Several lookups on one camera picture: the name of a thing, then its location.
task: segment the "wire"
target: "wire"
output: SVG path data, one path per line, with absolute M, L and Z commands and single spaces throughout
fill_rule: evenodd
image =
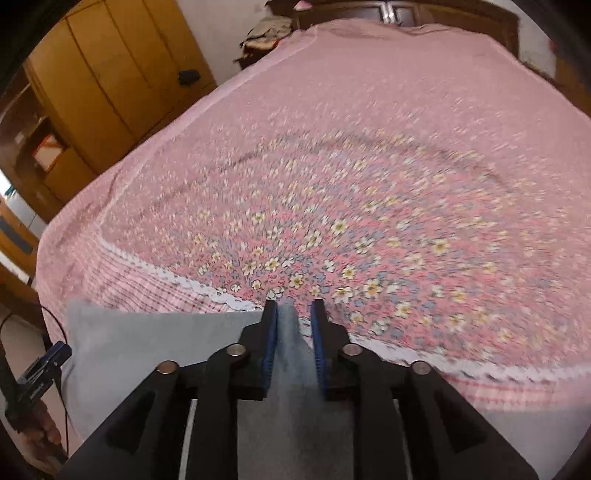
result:
M 24 301 L 24 302 L 28 303 L 29 305 L 35 305 L 37 307 L 41 307 L 42 310 L 45 310 L 49 315 L 51 315 L 53 320 L 55 321 L 55 323 L 57 324 L 57 326 L 61 330 L 61 334 L 64 337 L 64 343 L 68 342 L 64 327 L 62 327 L 61 323 L 57 321 L 56 316 L 53 315 L 53 312 L 50 309 L 48 309 L 46 306 L 41 305 L 40 303 L 35 303 L 34 301 Z M 2 319 L 2 322 L 0 323 L 0 336 L 2 335 L 2 328 L 4 327 L 4 324 L 12 315 L 13 315 L 13 312 L 10 312 L 8 315 L 6 315 Z M 61 394 L 61 385 L 58 385 L 57 382 L 56 382 L 56 388 L 57 388 L 57 393 L 60 396 L 61 404 L 64 405 L 64 426 L 66 429 L 66 454 L 69 457 L 70 456 L 70 433 L 68 430 L 68 410 L 66 408 L 66 403 L 64 402 L 64 397 Z

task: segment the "silver bolt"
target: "silver bolt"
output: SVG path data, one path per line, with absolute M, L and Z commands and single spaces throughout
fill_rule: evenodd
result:
M 241 356 L 246 353 L 246 347 L 240 343 L 233 343 L 228 348 L 226 348 L 226 352 L 230 356 Z
M 361 345 L 357 345 L 357 343 L 347 343 L 343 347 L 343 353 L 348 356 L 359 355 L 361 352 L 363 352 L 363 348 L 361 348 Z
M 175 362 L 173 360 L 165 360 L 164 362 L 158 364 L 158 366 L 156 367 L 156 370 L 158 370 L 158 373 L 161 373 L 163 375 L 168 375 L 168 374 L 175 373 L 177 368 L 178 368 L 177 362 Z
M 414 362 L 413 365 L 413 372 L 417 375 L 427 375 L 431 371 L 431 365 L 427 362 L 423 362 L 419 360 L 418 362 Z

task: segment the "gray blanket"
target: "gray blanket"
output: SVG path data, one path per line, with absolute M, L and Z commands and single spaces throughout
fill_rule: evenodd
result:
M 158 363 L 203 362 L 260 316 L 137 314 L 72 303 L 67 317 L 74 353 L 64 366 L 63 387 L 74 428 L 87 438 Z M 280 307 L 279 336 L 269 397 L 239 404 L 240 479 L 351 479 L 349 406 L 320 397 L 313 353 L 291 306 Z M 588 408 L 481 413 L 541 480 L 556 474 L 591 423 Z

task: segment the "pink bedspread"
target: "pink bedspread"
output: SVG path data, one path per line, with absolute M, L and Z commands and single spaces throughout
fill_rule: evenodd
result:
M 79 194 L 38 290 L 141 312 L 309 303 L 474 404 L 588 401 L 591 122 L 483 35 L 297 32 Z M 48 319 L 57 338 L 59 331 Z

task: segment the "dark wooden headboard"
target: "dark wooden headboard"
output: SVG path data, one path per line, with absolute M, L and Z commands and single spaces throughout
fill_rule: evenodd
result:
M 312 0 L 312 8 L 293 11 L 296 3 L 271 0 L 268 5 L 274 14 L 292 17 L 294 28 L 304 30 L 335 18 L 367 18 L 402 27 L 439 23 L 484 33 L 519 55 L 519 17 L 482 0 Z

